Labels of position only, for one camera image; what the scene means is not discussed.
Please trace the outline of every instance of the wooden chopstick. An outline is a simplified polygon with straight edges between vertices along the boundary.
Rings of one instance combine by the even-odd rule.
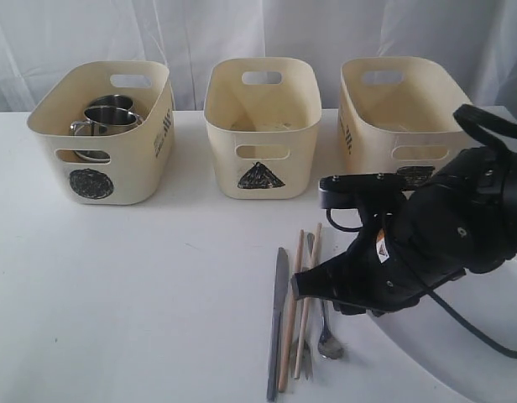
[[[305,233],[300,230],[300,237],[298,238],[298,251],[295,256],[294,273],[300,273],[301,271],[301,260],[303,257],[303,240]],[[290,345],[292,344],[292,337],[294,336],[294,320],[295,320],[295,309],[297,301],[294,298],[294,293],[290,292],[289,299],[289,312],[288,319],[285,329],[285,338],[283,338],[283,351],[281,355],[281,371],[279,373],[279,392],[286,390],[286,384],[289,378],[289,360],[290,360]]]
[[[311,254],[311,267],[312,269],[316,266],[316,261],[318,260],[319,254],[319,244],[320,244],[320,232],[322,230],[321,222],[316,225],[315,232],[315,242],[312,245],[312,254]],[[300,320],[300,338],[298,339],[298,352],[295,356],[295,369],[294,369],[294,379],[300,378],[301,372],[301,360],[303,358],[303,344],[306,337],[306,328],[307,328],[307,317],[309,316],[309,306],[311,305],[311,298],[305,298],[303,300],[303,310],[301,311],[301,320]]]

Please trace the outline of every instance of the stainless steel cup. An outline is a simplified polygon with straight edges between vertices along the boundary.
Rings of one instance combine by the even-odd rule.
[[[121,107],[122,109],[127,109],[130,112],[135,112],[135,108],[133,106],[133,99],[126,95],[105,95],[103,97],[99,97],[89,103],[87,107],[100,107],[100,106],[108,106],[108,107]]]
[[[71,136],[113,136],[132,130],[143,123],[137,113],[121,107],[94,106],[84,111],[86,120],[70,125]],[[76,154],[87,161],[109,162],[107,153],[98,150],[79,150]]]

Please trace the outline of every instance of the storage bin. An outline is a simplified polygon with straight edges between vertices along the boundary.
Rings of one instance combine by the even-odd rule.
[[[244,73],[280,73],[278,83],[245,83]],[[311,174],[321,99],[302,60],[233,59],[211,74],[205,120],[217,184],[238,199],[285,199],[302,193]]]
[[[452,113],[466,94],[437,63],[417,57],[351,60],[342,67],[338,134],[350,174],[399,173],[424,183],[469,145]]]
[[[139,82],[116,86],[113,82]],[[122,94],[134,100],[143,124],[111,136],[78,137],[73,121],[84,120],[92,100]],[[39,103],[28,118],[57,182],[72,200],[85,204],[133,204],[159,184],[174,138],[173,93],[169,70],[151,61],[98,61],[76,67]],[[107,163],[85,161],[74,150],[101,150]]]

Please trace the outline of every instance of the white fabric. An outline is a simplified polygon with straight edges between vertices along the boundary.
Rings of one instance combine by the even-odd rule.
[[[0,0],[0,111],[31,110],[82,63],[124,59],[166,63],[177,108],[202,109],[216,63],[264,55],[309,62],[324,107],[347,60],[422,56],[517,117],[517,0]]]

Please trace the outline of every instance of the knife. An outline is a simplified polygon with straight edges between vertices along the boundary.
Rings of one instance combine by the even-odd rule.
[[[274,311],[272,315],[271,344],[269,346],[268,389],[266,391],[266,398],[268,401],[275,401],[275,396],[277,395],[281,317],[283,315],[283,307],[285,305],[289,277],[289,256],[286,254],[285,249],[279,248],[277,252],[277,265],[275,269]]]

